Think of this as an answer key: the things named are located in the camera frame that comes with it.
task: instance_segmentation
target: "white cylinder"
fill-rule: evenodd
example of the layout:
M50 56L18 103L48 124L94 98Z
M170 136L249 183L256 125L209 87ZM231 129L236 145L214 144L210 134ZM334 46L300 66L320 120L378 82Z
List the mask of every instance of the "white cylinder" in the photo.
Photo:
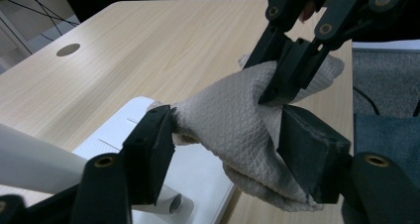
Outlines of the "white cylinder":
M0 124L0 184L55 194L80 183L86 162Z

